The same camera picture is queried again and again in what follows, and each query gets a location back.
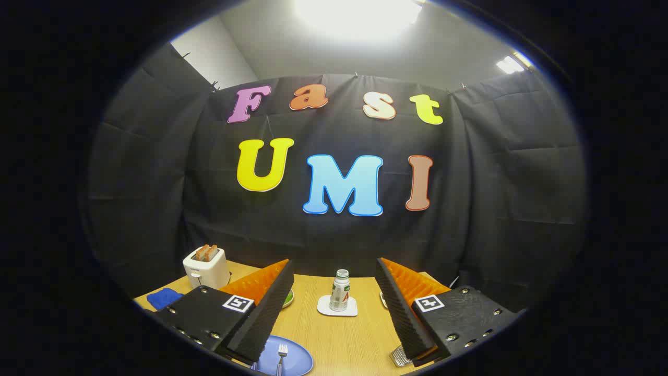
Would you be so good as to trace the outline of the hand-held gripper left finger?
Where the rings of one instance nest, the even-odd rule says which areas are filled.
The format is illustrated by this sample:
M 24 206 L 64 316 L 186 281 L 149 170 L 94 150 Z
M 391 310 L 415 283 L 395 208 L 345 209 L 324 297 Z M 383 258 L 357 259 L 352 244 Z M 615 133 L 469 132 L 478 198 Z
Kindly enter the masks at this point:
M 154 313 L 167 328 L 228 359 L 258 362 L 294 283 L 285 259 L 215 289 L 202 285 Z

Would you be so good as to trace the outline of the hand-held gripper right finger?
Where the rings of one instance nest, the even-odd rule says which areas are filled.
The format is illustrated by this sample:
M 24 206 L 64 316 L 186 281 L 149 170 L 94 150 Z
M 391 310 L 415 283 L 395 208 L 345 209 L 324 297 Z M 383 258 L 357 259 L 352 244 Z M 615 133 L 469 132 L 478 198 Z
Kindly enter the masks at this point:
M 386 258 L 376 260 L 375 280 L 403 352 L 415 366 L 470 352 L 521 314 L 471 286 L 449 288 Z

